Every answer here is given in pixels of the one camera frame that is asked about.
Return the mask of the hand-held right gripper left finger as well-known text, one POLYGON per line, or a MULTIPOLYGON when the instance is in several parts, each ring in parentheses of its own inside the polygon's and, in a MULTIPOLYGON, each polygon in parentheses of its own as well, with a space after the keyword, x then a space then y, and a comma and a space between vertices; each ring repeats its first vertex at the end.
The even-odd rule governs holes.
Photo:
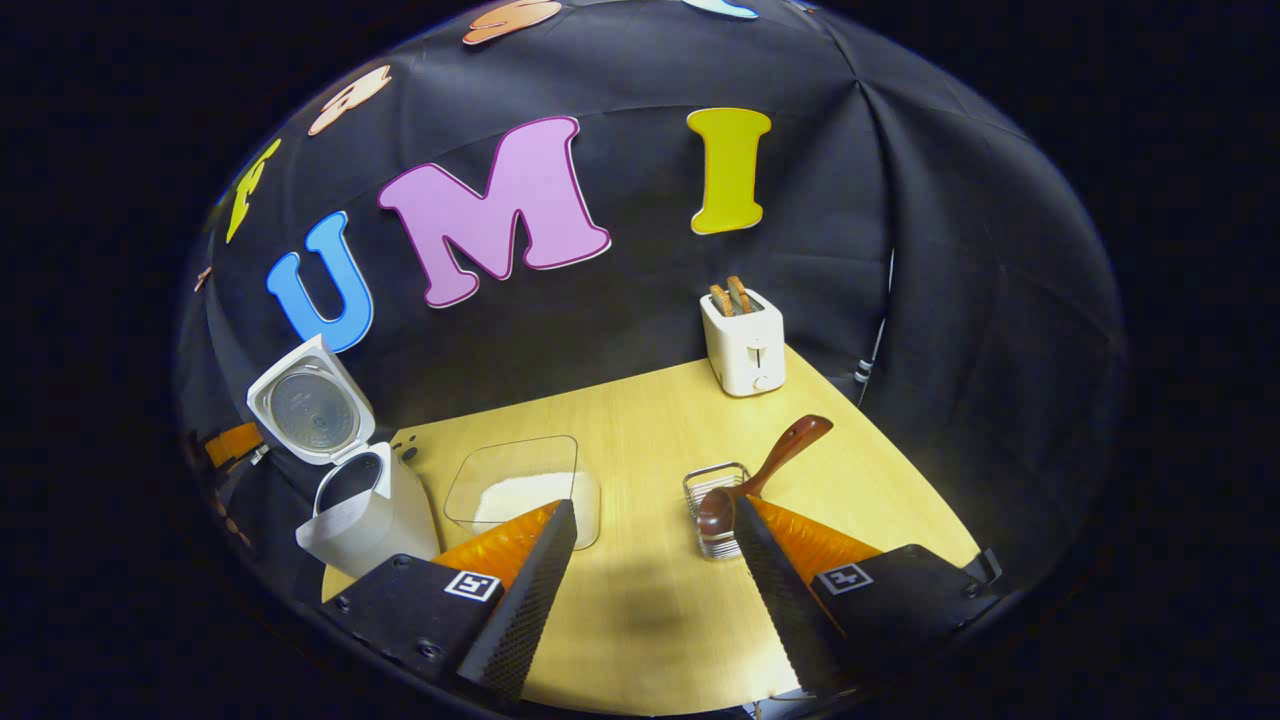
POLYGON ((554 500, 434 560, 394 555, 335 593, 323 614, 420 680, 513 703, 576 538, 573 502, 554 500))

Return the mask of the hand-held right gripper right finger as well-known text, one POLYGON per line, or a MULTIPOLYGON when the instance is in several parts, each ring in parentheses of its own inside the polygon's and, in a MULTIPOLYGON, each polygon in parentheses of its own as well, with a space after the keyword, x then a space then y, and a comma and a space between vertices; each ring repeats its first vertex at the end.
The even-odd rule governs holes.
POLYGON ((799 685, 820 698, 897 680, 1004 598, 920 544, 881 552, 754 496, 733 518, 799 685))

